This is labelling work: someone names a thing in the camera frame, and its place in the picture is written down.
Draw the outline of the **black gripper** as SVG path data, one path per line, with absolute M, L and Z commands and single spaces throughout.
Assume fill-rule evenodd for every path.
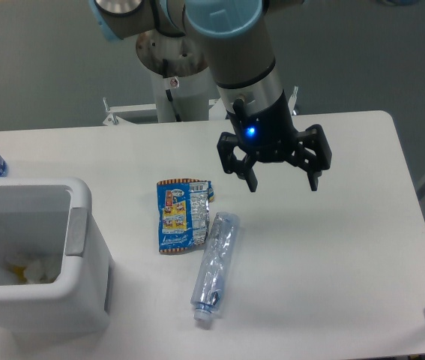
M 223 171 L 235 173 L 245 180 L 250 192 L 256 192 L 258 180 L 253 166 L 258 162 L 286 161 L 307 174 L 311 191 L 317 191 L 322 172 L 331 168 L 332 151 L 320 124 L 297 131 L 292 122 L 285 92 L 267 109 L 246 114 L 245 106 L 238 107 L 239 115 L 229 114 L 235 135 L 222 132 L 217 151 Z M 235 149 L 245 156 L 239 160 Z

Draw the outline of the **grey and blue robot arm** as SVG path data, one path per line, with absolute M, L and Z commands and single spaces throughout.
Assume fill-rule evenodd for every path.
M 217 150 L 225 173 L 255 191 L 253 166 L 286 162 L 302 169 L 315 190 L 331 166 L 321 126 L 297 130 L 280 83 L 265 15 L 286 1 L 91 1 L 105 37 L 123 40 L 148 31 L 189 40 L 190 57 L 204 59 L 217 85 L 232 132 Z

